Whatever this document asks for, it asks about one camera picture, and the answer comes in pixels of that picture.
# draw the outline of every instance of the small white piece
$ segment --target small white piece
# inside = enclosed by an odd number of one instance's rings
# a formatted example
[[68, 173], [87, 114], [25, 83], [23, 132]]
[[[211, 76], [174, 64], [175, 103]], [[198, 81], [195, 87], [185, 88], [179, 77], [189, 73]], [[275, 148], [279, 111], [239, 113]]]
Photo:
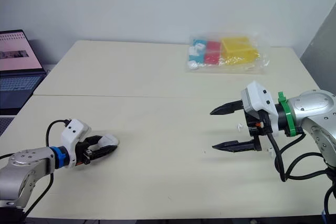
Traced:
[[205, 50], [205, 45], [202, 43], [197, 43], [194, 48], [196, 49], [197, 52], [202, 52]]
[[275, 157], [275, 151], [274, 151], [273, 147], [268, 148], [267, 151], [268, 151], [268, 155], [269, 155], [270, 158]]
[[241, 123], [238, 123], [238, 124], [237, 124], [237, 130], [238, 130], [239, 132], [241, 132], [241, 131], [242, 131], [242, 128], [244, 128], [244, 125], [241, 124]]
[[99, 148], [102, 148], [108, 145], [118, 145], [118, 144], [119, 144], [119, 140], [111, 134], [106, 134], [98, 141]]
[[189, 47], [189, 55], [200, 56], [195, 47]]
[[198, 63], [195, 60], [188, 61], [187, 65], [191, 70], [195, 70], [198, 68]]

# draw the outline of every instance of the black cable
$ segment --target black cable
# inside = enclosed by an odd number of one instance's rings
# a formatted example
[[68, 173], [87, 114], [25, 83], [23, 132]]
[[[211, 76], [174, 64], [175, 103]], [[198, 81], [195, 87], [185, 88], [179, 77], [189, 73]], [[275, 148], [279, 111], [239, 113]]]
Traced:
[[56, 120], [53, 121], [52, 123], [50, 123], [50, 125], [48, 126], [47, 132], [46, 132], [46, 146], [49, 146], [49, 133], [51, 130], [51, 127], [55, 124], [55, 123], [65, 123], [65, 126], [68, 126], [68, 124], [70, 123], [71, 120]]
[[49, 191], [49, 189], [51, 188], [52, 184], [54, 182], [54, 174], [50, 173], [50, 181], [49, 184], [47, 186], [47, 188], [43, 191], [43, 193], [41, 193], [41, 195], [35, 200], [35, 202], [29, 207], [29, 209], [25, 212], [25, 214], [22, 216], [22, 220], [26, 219], [26, 217], [28, 216], [28, 214], [30, 214], [30, 212], [33, 210], [33, 208], [37, 205], [37, 203], [39, 203], [39, 201], [43, 198], [43, 196], [45, 196], [45, 194]]
[[326, 216], [329, 215], [328, 202], [329, 202], [329, 197], [330, 197], [332, 191], [335, 188], [335, 185], [336, 185], [335, 183], [332, 184], [332, 186], [328, 189], [328, 191], [326, 192], [325, 197], [324, 197], [324, 212], [326, 212], [325, 213]]
[[[46, 146], [49, 147], [49, 133], [50, 130], [52, 128], [52, 126], [55, 123], [65, 123], [65, 126], [68, 126], [68, 124], [70, 123], [71, 120], [55, 120], [52, 123], [50, 123], [50, 125], [48, 126], [47, 132], [46, 132]], [[47, 186], [47, 188], [43, 191], [43, 193], [35, 200], [35, 202], [29, 207], [29, 209], [25, 212], [25, 214], [22, 216], [21, 221], [24, 221], [28, 214], [33, 210], [33, 208], [39, 203], [39, 201], [45, 196], [45, 194], [49, 191], [49, 189], [51, 188], [52, 184], [54, 182], [54, 174], [51, 173], [50, 174], [50, 181], [49, 184]]]
[[277, 157], [277, 165], [276, 165], [277, 171], [280, 174], [281, 181], [285, 182], [286, 181], [286, 174], [285, 174], [284, 163], [282, 161], [282, 156], [281, 156], [279, 147], [278, 147], [277, 142], [275, 141], [272, 133], [267, 133], [267, 137], [268, 137], [269, 141], [271, 142], [271, 144], [273, 146], [273, 149], [275, 151], [276, 157]]
[[6, 154], [6, 155], [2, 155], [0, 156], [0, 159], [3, 159], [3, 158], [6, 158], [6, 157], [10, 157], [12, 156], [14, 153], [9, 153], [9, 154]]
[[[295, 139], [294, 141], [290, 142], [289, 144], [285, 145], [281, 150], [280, 150], [280, 153], [284, 153], [285, 150], [287, 150], [289, 147], [292, 147], [293, 145], [299, 143], [302, 139], [304, 139], [304, 137], [306, 136], [305, 133], [301, 134], [301, 136], [299, 136], [297, 139]], [[277, 168], [277, 162], [278, 162], [278, 158], [276, 157], [275, 160], [274, 160], [274, 166], [275, 168], [278, 170]]]
[[294, 159], [294, 161], [289, 165], [287, 171], [286, 171], [286, 175], [289, 175], [292, 170], [294, 169], [294, 167], [296, 166], [296, 164], [302, 160], [305, 157], [309, 157], [309, 156], [318, 156], [318, 157], [323, 157], [321, 153], [318, 152], [308, 152], [308, 153], [304, 153], [300, 156], [298, 156], [296, 159]]
[[306, 175], [302, 175], [302, 176], [291, 176], [291, 175], [288, 175], [287, 178], [293, 179], [293, 180], [305, 180], [305, 179], [309, 179], [309, 178], [314, 178], [314, 177], [320, 176], [322, 174], [327, 174], [327, 172], [325, 170], [318, 170], [317, 172], [306, 174]]

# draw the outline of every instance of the white wall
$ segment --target white wall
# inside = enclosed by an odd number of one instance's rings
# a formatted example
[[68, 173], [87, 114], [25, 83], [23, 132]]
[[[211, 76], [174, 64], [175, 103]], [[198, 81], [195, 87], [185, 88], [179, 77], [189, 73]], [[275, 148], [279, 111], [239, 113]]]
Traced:
[[186, 43], [207, 31], [258, 32], [301, 56], [335, 1], [0, 0], [0, 30], [22, 28], [44, 63], [78, 39]]

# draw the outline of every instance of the white object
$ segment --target white object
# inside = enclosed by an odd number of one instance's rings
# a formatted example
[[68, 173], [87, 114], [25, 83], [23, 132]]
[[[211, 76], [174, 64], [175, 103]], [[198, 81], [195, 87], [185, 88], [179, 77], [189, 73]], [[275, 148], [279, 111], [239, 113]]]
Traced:
[[275, 151], [274, 151], [273, 147], [268, 148], [267, 152], [269, 154], [269, 157], [271, 157], [271, 158], [275, 157]]
[[237, 130], [238, 130], [239, 132], [241, 132], [241, 131], [242, 131], [242, 128], [244, 128], [244, 125], [241, 124], [241, 123], [238, 123], [238, 124], [237, 124]]
[[258, 111], [265, 110], [269, 114], [273, 136], [278, 136], [278, 118], [279, 114], [275, 108], [270, 92], [256, 81], [251, 82], [241, 93], [244, 110], [246, 113], [259, 118]]
[[199, 56], [199, 53], [195, 47], [189, 47], [189, 55]]
[[69, 165], [65, 168], [73, 168], [76, 165], [75, 147], [78, 142], [83, 142], [91, 128], [77, 120], [72, 119], [68, 126], [63, 130], [61, 143], [67, 149], [69, 154]]
[[205, 50], [205, 45], [202, 44], [202, 43], [196, 43], [195, 49], [196, 49], [197, 52], [202, 52], [202, 51]]
[[81, 40], [65, 54], [34, 94], [231, 98], [230, 101], [234, 101], [240, 99], [241, 90], [252, 80], [268, 87], [273, 95], [284, 90], [287, 97], [295, 97], [316, 86], [291, 48], [271, 48], [267, 70], [253, 76], [191, 75], [186, 71], [188, 48], [189, 45], [177, 44]]
[[198, 63], [195, 60], [188, 61], [187, 65], [191, 70], [195, 70], [198, 68]]
[[106, 134], [104, 135], [99, 141], [98, 141], [98, 146], [99, 148], [108, 146], [108, 145], [118, 145], [119, 141], [118, 139], [111, 135], [111, 134]]

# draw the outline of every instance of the laptop keyboard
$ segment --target laptop keyboard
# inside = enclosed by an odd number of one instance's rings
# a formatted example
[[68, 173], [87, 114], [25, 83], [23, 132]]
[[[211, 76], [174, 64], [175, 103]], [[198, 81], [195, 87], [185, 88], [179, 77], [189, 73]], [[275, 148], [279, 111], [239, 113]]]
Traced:
[[0, 136], [5, 132], [14, 118], [0, 118]]
[[0, 91], [30, 90], [39, 79], [40, 76], [0, 79]]

